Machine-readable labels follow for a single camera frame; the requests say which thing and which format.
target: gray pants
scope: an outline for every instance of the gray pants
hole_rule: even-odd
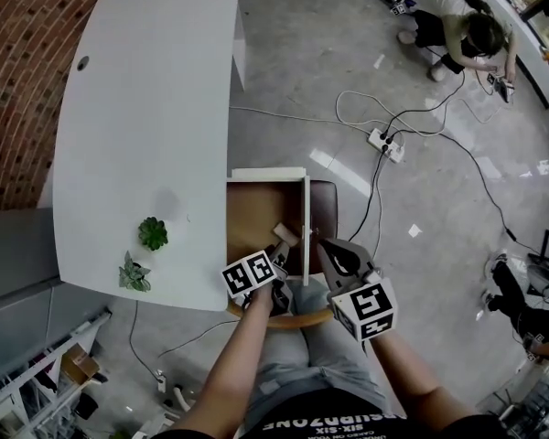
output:
[[[316,280],[309,286],[291,282],[289,287],[298,315],[328,304],[328,288]],[[329,388],[352,393],[388,412],[366,354],[340,322],[333,319],[301,330],[269,328],[244,428],[249,431],[285,400]]]

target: beige shirt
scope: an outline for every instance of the beige shirt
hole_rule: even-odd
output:
[[[466,0],[427,0],[431,5],[431,13],[439,16],[443,21],[443,28],[446,33],[447,51],[453,60],[459,60],[463,54],[461,52],[461,41],[468,35],[465,16],[476,12],[468,5]],[[506,22],[501,23],[504,30],[504,36],[510,38],[512,34],[512,25]]]

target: succulent plant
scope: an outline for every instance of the succulent plant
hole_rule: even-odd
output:
[[[135,289],[136,291],[150,291],[150,283],[145,276],[150,273],[148,268],[133,262],[130,252],[124,256],[124,268],[120,268],[120,287]]]
[[[165,222],[155,217],[145,219],[138,227],[138,239],[147,249],[156,251],[168,243]]]

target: open drawer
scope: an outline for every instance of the open drawer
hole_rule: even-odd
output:
[[[300,243],[289,252],[290,279],[307,285],[311,235],[310,179],[303,167],[233,169],[226,190],[227,261],[276,245],[282,222]]]

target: person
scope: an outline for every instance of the person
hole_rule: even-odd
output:
[[[296,313],[327,305],[317,281],[290,284]],[[262,287],[211,369],[199,399],[156,439],[506,437],[498,419],[456,400],[394,331],[371,342],[407,418],[391,414],[370,362],[335,319],[303,330],[266,329]]]
[[[501,23],[483,0],[428,0],[434,14],[423,10],[413,12],[416,34],[401,31],[402,44],[416,44],[419,48],[446,46],[447,54],[430,70],[434,81],[445,78],[447,71],[461,73],[463,69],[497,73],[499,67],[481,63],[475,57],[492,57],[508,39],[508,55],[504,78],[513,83],[516,78],[517,38],[510,24]]]
[[[511,320],[527,351],[549,360],[549,311],[527,305],[507,261],[507,254],[502,252],[487,262],[487,275],[501,289],[502,295],[487,291],[483,301],[489,311],[501,311]]]

